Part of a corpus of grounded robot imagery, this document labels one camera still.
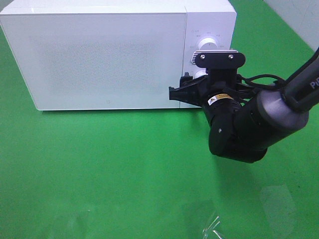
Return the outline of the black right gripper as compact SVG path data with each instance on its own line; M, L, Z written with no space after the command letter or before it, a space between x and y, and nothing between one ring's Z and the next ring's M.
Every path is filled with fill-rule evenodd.
M179 87L169 87L169 100L201 106L210 126L209 150L212 154L234 154L236 133L234 114L240 104L228 90L236 83L236 70L207 70L207 74L194 78L185 72Z

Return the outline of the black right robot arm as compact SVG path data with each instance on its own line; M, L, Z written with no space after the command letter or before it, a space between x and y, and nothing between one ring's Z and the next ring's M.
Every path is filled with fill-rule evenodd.
M253 163L267 149L306 126L319 102L319 55L315 53L288 79L270 85L237 73L245 55L236 50L198 50L192 63L205 70L198 78L185 73L169 99L201 107L210 126L213 155Z

